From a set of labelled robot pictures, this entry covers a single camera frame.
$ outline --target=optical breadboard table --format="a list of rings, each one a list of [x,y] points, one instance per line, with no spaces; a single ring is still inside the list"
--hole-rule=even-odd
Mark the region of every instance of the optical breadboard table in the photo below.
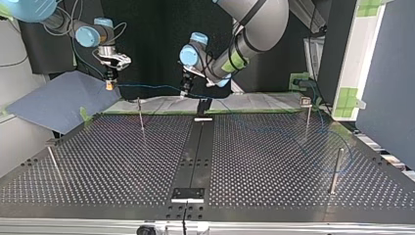
[[[138,116],[96,117],[0,179],[0,233],[74,220],[412,226],[415,183],[339,123],[306,117],[144,116],[144,130]]]

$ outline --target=white wall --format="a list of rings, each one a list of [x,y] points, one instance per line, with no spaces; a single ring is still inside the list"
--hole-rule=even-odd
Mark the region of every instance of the white wall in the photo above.
[[[8,22],[0,22],[0,66],[26,56],[22,38]],[[44,75],[32,74],[30,63],[0,68],[0,110],[46,82]],[[52,132],[18,117],[0,114],[0,177],[40,152]]]

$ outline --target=white panel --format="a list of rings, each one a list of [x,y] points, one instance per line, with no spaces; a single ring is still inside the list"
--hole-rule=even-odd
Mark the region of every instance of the white panel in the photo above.
[[[382,5],[376,17],[354,18],[335,98],[335,109],[342,87],[358,88],[357,99],[362,98],[384,12],[385,5]],[[358,111],[359,109],[354,109],[352,117],[334,117],[334,119],[355,121]]]
[[[0,22],[0,66],[26,56],[21,35],[8,22]],[[7,106],[45,84],[45,76],[32,74],[28,60],[0,68],[0,177],[40,152],[52,131],[14,116],[2,116]]]
[[[0,22],[0,66],[21,61],[26,56],[21,36],[8,22]],[[20,99],[45,83],[45,77],[32,74],[28,60],[18,66],[0,68],[0,107]]]
[[[52,132],[14,117],[0,124],[0,177],[40,152]]]

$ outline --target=blue cloth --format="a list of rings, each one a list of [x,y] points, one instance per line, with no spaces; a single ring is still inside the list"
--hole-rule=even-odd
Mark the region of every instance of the blue cloth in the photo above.
[[[83,123],[85,109],[93,116],[120,98],[118,89],[107,91],[105,82],[79,71],[66,72],[7,108],[10,114],[68,134]]]

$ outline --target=metal rod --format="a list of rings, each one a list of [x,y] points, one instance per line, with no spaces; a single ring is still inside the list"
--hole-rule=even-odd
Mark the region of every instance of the metal rod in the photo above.
[[[339,149],[338,152],[338,157],[336,160],[336,165],[335,165],[335,171],[333,173],[333,180],[332,180],[332,185],[330,186],[330,194],[335,194],[336,192],[336,185],[337,185],[337,181],[339,178],[339,169],[340,169],[340,162],[342,160],[342,156],[343,156],[343,152],[345,150],[343,148]]]
[[[51,147],[51,146],[48,146],[47,148],[48,148],[48,151],[49,151],[49,155],[50,155],[50,156],[51,156],[51,158],[52,158],[53,165],[55,165],[55,167],[56,167],[56,168],[58,168],[58,164],[56,163],[56,159],[55,159],[55,155],[54,155],[54,153],[53,153],[53,149],[52,149],[52,147]]]
[[[312,109],[312,106],[310,106],[310,107],[308,108],[307,128],[308,128],[308,126],[310,125],[311,109]]]
[[[141,114],[141,101],[140,101],[140,97],[138,97],[137,102],[138,102],[138,114],[140,115],[141,129],[144,130],[143,116]]]

